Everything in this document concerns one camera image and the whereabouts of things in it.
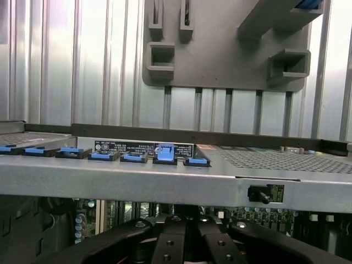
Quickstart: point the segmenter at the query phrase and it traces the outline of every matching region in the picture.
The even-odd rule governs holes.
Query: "power switch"
[[[250,186],[248,188],[248,198],[250,202],[270,203],[270,188],[268,186]]]

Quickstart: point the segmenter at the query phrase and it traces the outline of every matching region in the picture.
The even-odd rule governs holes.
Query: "blue component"
[[[81,152],[83,152],[83,148],[62,147],[62,148],[60,148],[60,151],[61,151],[61,152],[81,153]]]
[[[100,154],[100,153],[93,153],[91,155],[92,158],[101,158],[102,160],[109,159],[110,154]]]
[[[319,4],[322,2],[322,0],[302,0],[296,8],[300,9],[317,9],[319,7]]]
[[[39,154],[44,154],[44,149],[42,148],[26,148],[25,149],[26,153],[39,153]]]
[[[206,158],[189,158],[188,162],[196,164],[207,164],[208,160]]]
[[[175,146],[173,144],[159,144],[158,156],[159,161],[173,161],[175,158]]]
[[[143,160],[143,158],[141,156],[134,156],[134,155],[129,155],[129,154],[123,156],[123,158],[128,161],[142,161]]]
[[[0,146],[0,151],[11,151],[11,147],[4,147],[4,146]]]

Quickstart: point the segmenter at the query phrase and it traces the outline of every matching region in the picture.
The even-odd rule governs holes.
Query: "gray plastic bracket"
[[[270,56],[284,49],[307,49],[308,27],[293,34],[270,29],[281,17],[277,11],[276,18],[271,19],[276,12],[272,9],[282,4],[286,11],[283,12],[281,6],[281,12],[286,16],[291,14],[290,8],[295,6],[295,1],[145,0],[145,14],[148,15],[144,16],[143,81],[148,86],[161,87],[301,90],[305,83],[302,76],[307,75],[306,72],[289,74],[282,70],[277,73],[279,69],[276,68],[269,80],[267,77]],[[257,29],[253,28],[253,34],[264,34],[259,37],[260,41],[239,39],[239,28],[259,2],[268,13],[256,11],[258,16],[253,21],[265,26],[254,25]]]
[[[175,43],[149,42],[146,64],[152,79],[174,79]]]
[[[193,0],[181,0],[180,10],[180,42],[187,43],[192,39],[194,17],[192,16]]]
[[[239,26],[237,37],[245,40],[259,40],[299,2],[301,0],[259,0]]]
[[[303,10],[294,8],[275,24],[274,29],[297,32],[322,15],[323,12],[324,2],[319,4],[318,9]]]
[[[270,86],[284,85],[306,78],[310,71],[308,50],[286,48],[268,59],[267,81]]]
[[[148,27],[153,41],[160,41],[163,38],[163,0],[152,0],[149,5]]]

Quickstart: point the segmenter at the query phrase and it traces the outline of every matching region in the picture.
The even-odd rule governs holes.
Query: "corrugated metal wall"
[[[352,2],[325,4],[306,87],[282,93],[146,86],[144,0],[0,0],[0,119],[352,140]]]

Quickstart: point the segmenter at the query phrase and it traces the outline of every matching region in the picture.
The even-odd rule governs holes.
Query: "perforated metal panel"
[[[18,133],[0,135],[0,146],[38,144],[52,140],[64,139],[66,136],[42,133]]]
[[[352,174],[351,165],[319,155],[241,150],[220,150],[219,154],[238,168]]]

